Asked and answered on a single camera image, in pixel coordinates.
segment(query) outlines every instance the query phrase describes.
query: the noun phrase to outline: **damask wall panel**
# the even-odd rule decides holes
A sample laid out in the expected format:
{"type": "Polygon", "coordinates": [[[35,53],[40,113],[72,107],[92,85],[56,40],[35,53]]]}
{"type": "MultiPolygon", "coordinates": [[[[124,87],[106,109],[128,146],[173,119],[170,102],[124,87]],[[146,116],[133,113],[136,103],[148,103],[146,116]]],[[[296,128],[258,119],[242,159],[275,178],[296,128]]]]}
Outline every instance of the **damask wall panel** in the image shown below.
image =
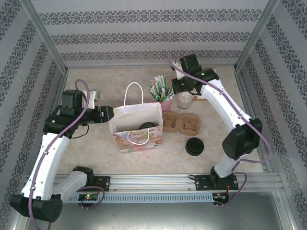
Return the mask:
{"type": "Polygon", "coordinates": [[[161,65],[192,52],[201,63],[233,65],[267,0],[33,4],[68,67],[161,65]]]}
{"type": "Polygon", "coordinates": [[[305,12],[303,1],[280,1],[240,70],[299,229],[307,229],[305,12]]]}
{"type": "Polygon", "coordinates": [[[32,171],[62,72],[17,0],[0,3],[0,230],[32,171]]]}

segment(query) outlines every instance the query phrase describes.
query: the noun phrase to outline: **pink cup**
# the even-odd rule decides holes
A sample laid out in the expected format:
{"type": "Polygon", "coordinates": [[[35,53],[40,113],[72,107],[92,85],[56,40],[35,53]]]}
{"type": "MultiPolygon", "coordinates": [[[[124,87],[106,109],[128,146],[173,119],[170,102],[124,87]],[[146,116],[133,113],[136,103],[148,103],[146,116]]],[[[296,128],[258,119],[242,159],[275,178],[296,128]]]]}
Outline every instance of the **pink cup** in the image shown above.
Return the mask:
{"type": "Polygon", "coordinates": [[[168,102],[159,102],[162,108],[162,112],[171,111],[172,100],[173,99],[170,99],[168,102]]]}

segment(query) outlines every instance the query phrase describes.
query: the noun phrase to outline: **metal frame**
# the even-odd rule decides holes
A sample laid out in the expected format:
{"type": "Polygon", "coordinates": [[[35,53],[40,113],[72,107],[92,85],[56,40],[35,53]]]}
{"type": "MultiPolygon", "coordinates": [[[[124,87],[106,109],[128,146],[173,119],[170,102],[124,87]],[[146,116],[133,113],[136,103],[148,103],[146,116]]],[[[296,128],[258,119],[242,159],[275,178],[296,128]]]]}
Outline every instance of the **metal frame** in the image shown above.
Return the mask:
{"type": "MultiPolygon", "coordinates": [[[[218,191],[196,191],[194,181],[189,179],[190,174],[142,174],[142,175],[96,175],[110,176],[110,189],[107,195],[117,195],[117,197],[127,197],[135,195],[152,196],[164,194],[166,196],[190,196],[207,193],[209,196],[212,192],[218,191]]],[[[276,208],[279,213],[280,221],[284,230],[297,230],[297,225],[290,208],[289,201],[285,194],[282,180],[278,172],[260,172],[247,173],[248,181],[241,192],[272,192],[276,208]]],[[[69,175],[56,175],[54,185],[60,183],[69,175]]],[[[238,185],[241,186],[244,176],[237,176],[238,185]]],[[[19,213],[14,212],[11,230],[24,230],[28,218],[22,217],[19,213]]]]}
{"type": "MultiPolygon", "coordinates": [[[[249,114],[251,117],[255,118],[255,114],[254,114],[253,108],[251,106],[251,103],[248,99],[248,93],[247,93],[246,88],[244,86],[241,73],[240,73],[240,71],[238,71],[234,68],[234,74],[235,74],[236,82],[238,84],[239,92],[241,94],[241,98],[242,98],[242,101],[243,101],[245,112],[247,114],[249,114]]],[[[268,157],[268,154],[265,150],[265,147],[264,147],[264,144],[263,144],[262,141],[260,141],[259,147],[257,148],[257,151],[258,151],[259,158],[261,160],[268,157]]],[[[273,172],[272,167],[271,167],[269,162],[265,162],[264,165],[262,164],[262,169],[265,172],[273,172]]]]}
{"type": "Polygon", "coordinates": [[[48,33],[42,19],[40,18],[39,14],[37,13],[32,0],[20,0],[21,5],[23,6],[24,10],[30,17],[33,25],[35,26],[36,30],[38,31],[39,35],[41,36],[43,42],[46,44],[48,51],[52,55],[53,59],[55,60],[58,67],[61,69],[63,73],[67,67],[64,63],[64,60],[59,53],[56,45],[54,44],[50,34],[48,33]]]}
{"type": "Polygon", "coordinates": [[[259,20],[257,21],[256,26],[254,27],[253,32],[248,38],[247,43],[245,44],[238,61],[235,64],[236,69],[241,69],[244,65],[245,60],[248,58],[251,50],[253,49],[256,41],[258,40],[262,30],[264,29],[266,23],[268,22],[270,16],[272,15],[273,11],[275,10],[279,0],[269,0],[267,5],[265,6],[259,20]]]}
{"type": "MultiPolygon", "coordinates": [[[[200,60],[200,65],[203,67],[229,67],[233,66],[233,64],[208,64],[205,62],[205,60],[200,60]]],[[[135,65],[135,64],[126,64],[126,65],[118,65],[118,64],[113,64],[113,65],[105,65],[105,66],[69,66],[68,69],[137,69],[137,68],[170,68],[169,64],[152,64],[152,65],[135,65]]]]}
{"type": "Polygon", "coordinates": [[[52,110],[54,110],[61,103],[62,94],[63,94],[64,89],[65,89],[68,74],[69,74],[69,70],[65,70],[62,74],[61,81],[59,83],[59,90],[58,90],[58,93],[56,95],[55,103],[53,105],[52,110]]]}

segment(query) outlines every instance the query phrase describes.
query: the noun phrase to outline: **white cup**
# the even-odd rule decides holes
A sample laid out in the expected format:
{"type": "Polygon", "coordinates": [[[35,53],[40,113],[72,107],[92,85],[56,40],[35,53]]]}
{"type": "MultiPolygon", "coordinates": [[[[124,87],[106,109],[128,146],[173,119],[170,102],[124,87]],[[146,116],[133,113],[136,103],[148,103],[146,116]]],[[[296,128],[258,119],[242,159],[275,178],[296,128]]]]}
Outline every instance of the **white cup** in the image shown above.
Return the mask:
{"type": "Polygon", "coordinates": [[[185,101],[190,101],[193,99],[194,95],[190,94],[189,92],[182,92],[182,93],[179,93],[177,94],[177,97],[185,102],[185,101]]]}
{"type": "Polygon", "coordinates": [[[193,97],[190,99],[181,99],[180,97],[177,97],[177,106],[179,109],[185,110],[189,107],[189,105],[192,103],[193,97]]]}

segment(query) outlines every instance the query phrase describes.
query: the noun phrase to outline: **cardboard cup holder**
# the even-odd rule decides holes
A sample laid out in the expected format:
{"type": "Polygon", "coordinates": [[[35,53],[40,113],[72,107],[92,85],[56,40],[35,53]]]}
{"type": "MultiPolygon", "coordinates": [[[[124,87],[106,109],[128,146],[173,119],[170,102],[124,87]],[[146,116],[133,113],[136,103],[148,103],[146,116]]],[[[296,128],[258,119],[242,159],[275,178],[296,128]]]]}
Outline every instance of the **cardboard cup holder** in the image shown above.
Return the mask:
{"type": "Polygon", "coordinates": [[[196,136],[201,128],[201,120],[197,115],[175,112],[163,112],[163,131],[166,133],[180,132],[186,136],[196,136]]]}

